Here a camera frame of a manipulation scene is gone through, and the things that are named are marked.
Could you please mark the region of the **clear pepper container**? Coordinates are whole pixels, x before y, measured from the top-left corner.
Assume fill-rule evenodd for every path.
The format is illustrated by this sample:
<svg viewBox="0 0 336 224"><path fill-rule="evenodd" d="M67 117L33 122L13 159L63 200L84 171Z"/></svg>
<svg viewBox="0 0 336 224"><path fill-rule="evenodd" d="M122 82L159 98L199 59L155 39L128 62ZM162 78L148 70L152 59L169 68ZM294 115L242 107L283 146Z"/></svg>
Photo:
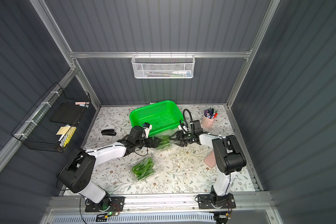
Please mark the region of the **clear pepper container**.
<svg viewBox="0 0 336 224"><path fill-rule="evenodd" d="M145 181L157 174L157 161L153 156L146 156L130 163L128 170L134 183Z"/></svg>
<svg viewBox="0 0 336 224"><path fill-rule="evenodd" d="M169 139L169 137L172 136L177 131L178 131L178 129L167 130L167 131L164 131L162 133L157 134L156 137L161 138L161 142L160 142L161 144L159 145L159 147L155 148L155 150L165 151L165 150L171 150L175 147L178 147L175 144L176 141L171 141Z"/></svg>

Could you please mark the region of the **green plastic basket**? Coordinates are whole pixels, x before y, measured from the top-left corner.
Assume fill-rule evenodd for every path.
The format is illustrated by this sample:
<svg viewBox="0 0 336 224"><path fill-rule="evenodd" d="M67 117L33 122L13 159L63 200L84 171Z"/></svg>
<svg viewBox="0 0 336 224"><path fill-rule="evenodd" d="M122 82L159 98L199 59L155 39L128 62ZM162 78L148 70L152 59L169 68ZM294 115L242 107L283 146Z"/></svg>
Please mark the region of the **green plastic basket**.
<svg viewBox="0 0 336 224"><path fill-rule="evenodd" d="M153 137L178 128L180 120L183 120L183 114L175 102L165 100L135 109L130 113L129 118L133 127L141 127L144 123L149 123L152 126L149 136Z"/></svg>

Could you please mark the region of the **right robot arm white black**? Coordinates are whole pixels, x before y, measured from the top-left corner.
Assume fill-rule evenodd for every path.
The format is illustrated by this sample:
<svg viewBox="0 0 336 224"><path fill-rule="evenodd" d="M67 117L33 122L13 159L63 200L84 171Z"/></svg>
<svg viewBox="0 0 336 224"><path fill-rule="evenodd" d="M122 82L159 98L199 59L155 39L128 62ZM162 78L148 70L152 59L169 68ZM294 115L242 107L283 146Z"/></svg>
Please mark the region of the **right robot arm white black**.
<svg viewBox="0 0 336 224"><path fill-rule="evenodd" d="M231 187L233 179L246 166L246 158L235 135L222 137L205 132L199 121L190 122L189 130L181 130L169 137L176 145L186 147L197 143L213 149L218 174L216 182L212 185L210 199L213 206L232 205Z"/></svg>

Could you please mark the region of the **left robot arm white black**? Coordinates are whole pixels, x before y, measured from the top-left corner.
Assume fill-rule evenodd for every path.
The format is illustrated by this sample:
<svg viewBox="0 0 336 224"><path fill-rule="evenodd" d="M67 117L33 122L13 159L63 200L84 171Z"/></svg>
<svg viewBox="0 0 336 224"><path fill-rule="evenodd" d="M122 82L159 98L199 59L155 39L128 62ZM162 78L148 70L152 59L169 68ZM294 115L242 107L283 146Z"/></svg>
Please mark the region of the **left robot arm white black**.
<svg viewBox="0 0 336 224"><path fill-rule="evenodd" d="M134 153L137 149L156 148L161 143L158 137L150 137L152 125L145 123L135 126L130 134L117 142L98 149L79 152L57 175L57 179L71 192L78 193L92 201L101 210L107 210L112 201L109 193L98 186L92 179L92 172L98 165Z"/></svg>

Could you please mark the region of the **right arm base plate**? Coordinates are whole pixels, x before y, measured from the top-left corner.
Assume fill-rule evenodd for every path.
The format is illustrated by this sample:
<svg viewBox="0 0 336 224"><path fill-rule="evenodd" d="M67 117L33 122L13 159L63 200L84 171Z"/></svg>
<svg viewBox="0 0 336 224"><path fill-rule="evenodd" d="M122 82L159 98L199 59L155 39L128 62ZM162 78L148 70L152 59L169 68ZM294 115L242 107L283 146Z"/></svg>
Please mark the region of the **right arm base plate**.
<svg viewBox="0 0 336 224"><path fill-rule="evenodd" d="M214 194L199 194L195 197L199 209L235 209L236 203L232 193L224 196L216 196Z"/></svg>

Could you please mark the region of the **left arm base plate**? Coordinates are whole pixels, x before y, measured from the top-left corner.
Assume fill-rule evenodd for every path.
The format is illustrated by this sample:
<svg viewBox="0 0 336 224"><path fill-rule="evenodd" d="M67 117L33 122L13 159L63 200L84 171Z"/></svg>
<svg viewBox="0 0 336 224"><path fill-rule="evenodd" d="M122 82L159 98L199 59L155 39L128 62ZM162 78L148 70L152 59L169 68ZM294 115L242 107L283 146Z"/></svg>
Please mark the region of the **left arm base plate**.
<svg viewBox="0 0 336 224"><path fill-rule="evenodd" d="M85 212L121 212L125 204L125 197L104 197L101 202L85 201Z"/></svg>

